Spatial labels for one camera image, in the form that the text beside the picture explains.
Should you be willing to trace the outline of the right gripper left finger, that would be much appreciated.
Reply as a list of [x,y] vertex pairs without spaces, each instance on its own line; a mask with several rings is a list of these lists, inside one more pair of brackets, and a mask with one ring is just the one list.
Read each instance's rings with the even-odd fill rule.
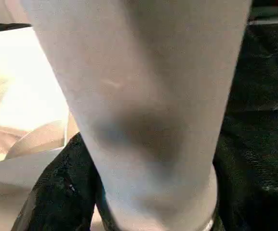
[[97,178],[88,149],[77,133],[42,172],[12,230],[90,230]]

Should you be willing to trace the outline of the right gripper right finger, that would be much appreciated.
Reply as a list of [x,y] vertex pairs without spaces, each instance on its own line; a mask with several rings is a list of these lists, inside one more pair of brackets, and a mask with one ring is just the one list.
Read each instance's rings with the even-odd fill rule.
[[227,231],[278,231],[278,176],[238,140],[220,135],[213,159]]

